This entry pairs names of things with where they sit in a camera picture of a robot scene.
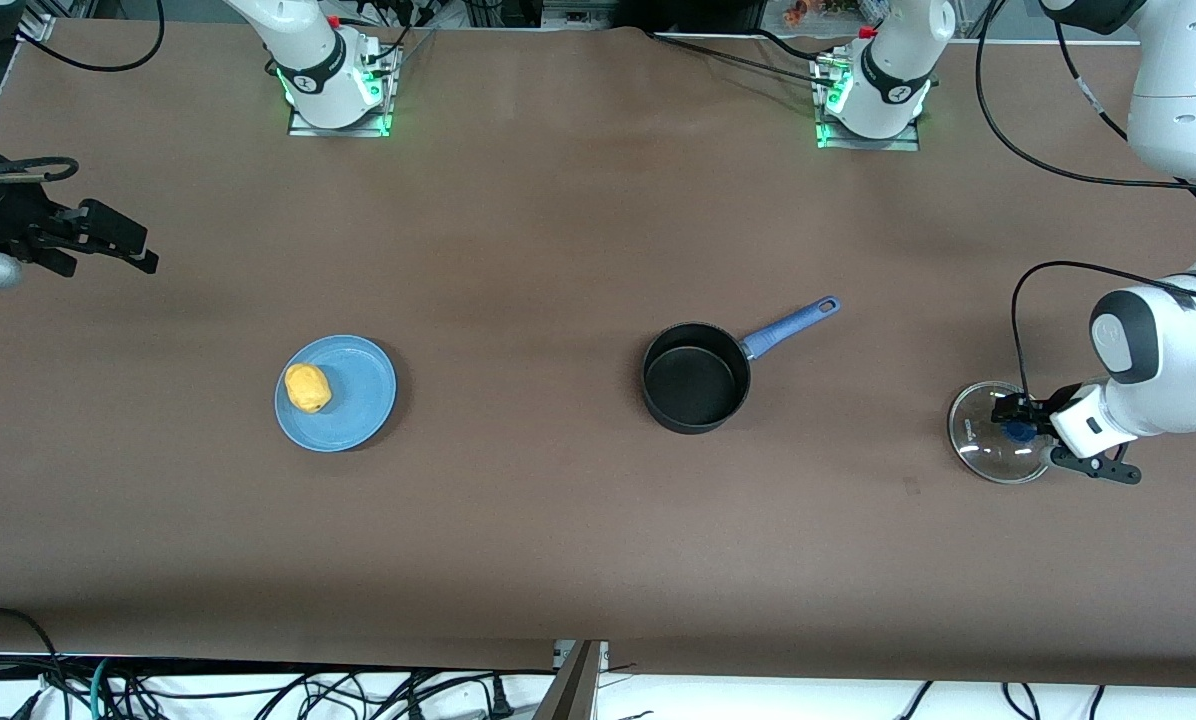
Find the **yellow fruit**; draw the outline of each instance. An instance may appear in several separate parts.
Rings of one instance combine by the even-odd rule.
[[[318,365],[292,365],[283,374],[283,384],[291,404],[305,413],[318,413],[332,399],[332,386],[327,384],[327,376],[318,370]]]

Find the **brown table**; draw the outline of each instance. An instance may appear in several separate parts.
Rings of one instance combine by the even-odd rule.
[[[51,42],[109,61],[151,35]],[[1123,114],[1136,49],[1075,56]],[[0,100],[0,151],[77,155],[51,195],[163,256],[0,292],[0,605],[60,647],[539,666],[610,637],[643,671],[1196,684],[1196,437],[1136,443],[1124,488],[994,486],[945,435],[959,388],[1014,374],[1024,269],[1184,268],[1191,200],[1011,158],[971,47],[917,154],[817,150],[798,83],[631,31],[441,33],[379,141],[285,136],[264,59],[249,28],[169,24],[117,77],[22,50]],[[1145,177],[1054,47],[988,65],[1023,146]],[[1033,281],[1037,388],[1098,372],[1111,287]],[[763,356],[720,431],[645,414],[658,329],[748,332],[830,292],[842,313]],[[386,347],[401,401],[368,447],[311,454],[274,382],[332,332]]]

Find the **white floor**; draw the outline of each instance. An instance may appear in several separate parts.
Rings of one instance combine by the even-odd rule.
[[[342,675],[328,675],[334,682]],[[441,682],[444,675],[431,681]],[[167,692],[226,692],[280,688],[294,675],[177,676],[154,679],[151,689]],[[384,696],[404,675],[361,675],[368,696]],[[521,719],[544,696],[548,676],[507,676],[509,704]],[[10,716],[36,691],[33,681],[0,682],[0,716]],[[767,678],[709,678],[709,676],[603,675],[594,716],[627,720],[649,712],[648,720],[895,720],[903,714],[919,683],[893,681],[789,681]],[[1018,703],[1026,706],[1015,688]],[[1087,720],[1090,685],[1033,685],[1043,720]],[[163,700],[172,720],[252,720],[269,698],[266,694],[228,700]],[[275,708],[270,720],[295,719],[305,692],[292,692]],[[355,701],[347,701],[350,706]],[[421,706],[426,720],[482,719],[484,694],[466,684],[439,694]],[[393,720],[390,710],[383,720]],[[60,692],[42,694],[32,720],[62,719]],[[344,707],[323,702],[310,720],[352,720]],[[1196,720],[1196,689],[1111,687],[1100,702],[1098,720]],[[74,701],[73,718],[87,720],[90,710]],[[1019,720],[1002,700],[997,683],[936,683],[927,692],[914,720]]]

